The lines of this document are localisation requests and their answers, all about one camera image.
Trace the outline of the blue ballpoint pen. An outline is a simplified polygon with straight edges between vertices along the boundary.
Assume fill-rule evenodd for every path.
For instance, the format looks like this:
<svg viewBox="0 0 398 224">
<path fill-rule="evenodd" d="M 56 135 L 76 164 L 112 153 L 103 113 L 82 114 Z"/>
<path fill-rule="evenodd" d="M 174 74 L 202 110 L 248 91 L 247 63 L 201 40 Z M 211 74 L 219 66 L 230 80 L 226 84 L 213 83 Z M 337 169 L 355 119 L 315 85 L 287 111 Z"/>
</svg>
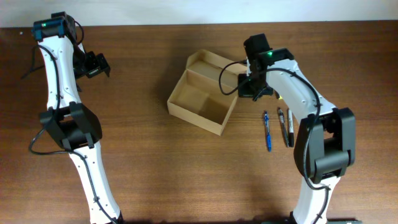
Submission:
<svg viewBox="0 0 398 224">
<path fill-rule="evenodd" d="M 266 128 L 266 143 L 267 143 L 267 150 L 272 152 L 272 141 L 271 141 L 271 131 L 269 128 L 269 115 L 268 112 L 264 112 L 264 124 Z"/>
</svg>

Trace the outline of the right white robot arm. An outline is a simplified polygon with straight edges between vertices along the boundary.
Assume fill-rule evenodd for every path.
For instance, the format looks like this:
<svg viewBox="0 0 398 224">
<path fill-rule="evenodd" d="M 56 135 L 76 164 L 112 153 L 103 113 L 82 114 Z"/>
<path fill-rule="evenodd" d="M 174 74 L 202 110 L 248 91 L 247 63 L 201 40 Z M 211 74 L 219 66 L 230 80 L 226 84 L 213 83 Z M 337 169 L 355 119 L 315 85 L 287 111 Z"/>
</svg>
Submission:
<svg viewBox="0 0 398 224">
<path fill-rule="evenodd" d="M 243 45 L 248 70 L 238 78 L 238 95 L 256 101 L 277 92 L 299 123 L 294 161 L 302 184 L 287 223 L 327 223 L 333 190 L 355 161 L 354 114 L 326 100 L 287 48 L 271 48 L 264 34 Z"/>
</svg>

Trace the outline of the brown cardboard box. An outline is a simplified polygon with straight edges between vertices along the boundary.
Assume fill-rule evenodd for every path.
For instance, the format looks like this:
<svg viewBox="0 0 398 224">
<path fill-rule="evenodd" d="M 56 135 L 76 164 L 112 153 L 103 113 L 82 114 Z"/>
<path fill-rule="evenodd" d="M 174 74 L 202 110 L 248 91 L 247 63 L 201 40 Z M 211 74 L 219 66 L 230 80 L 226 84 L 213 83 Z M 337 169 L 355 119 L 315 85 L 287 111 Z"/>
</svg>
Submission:
<svg viewBox="0 0 398 224">
<path fill-rule="evenodd" d="M 169 114 L 222 135 L 236 105 L 238 94 L 224 95 L 238 85 L 238 75 L 246 66 L 208 50 L 201 49 L 188 57 L 180 80 L 167 100 Z"/>
</svg>

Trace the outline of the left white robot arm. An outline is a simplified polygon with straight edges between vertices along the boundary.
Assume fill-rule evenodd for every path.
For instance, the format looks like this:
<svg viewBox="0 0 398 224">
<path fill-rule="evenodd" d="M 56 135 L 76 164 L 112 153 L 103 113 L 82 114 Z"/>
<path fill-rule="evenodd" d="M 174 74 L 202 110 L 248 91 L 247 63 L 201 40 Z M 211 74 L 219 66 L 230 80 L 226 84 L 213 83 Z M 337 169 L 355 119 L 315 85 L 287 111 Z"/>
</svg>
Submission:
<svg viewBox="0 0 398 224">
<path fill-rule="evenodd" d="M 46 71 L 47 109 L 39 115 L 42 129 L 59 150 L 74 163 L 88 202 L 91 223 L 123 223 L 122 212 L 108 184 L 101 158 L 103 132 L 98 117 L 79 96 L 76 81 L 109 75 L 111 68 L 103 54 L 87 52 L 81 25 L 66 12 L 56 12 L 49 19 L 34 22 L 32 34 L 37 42 Z"/>
</svg>

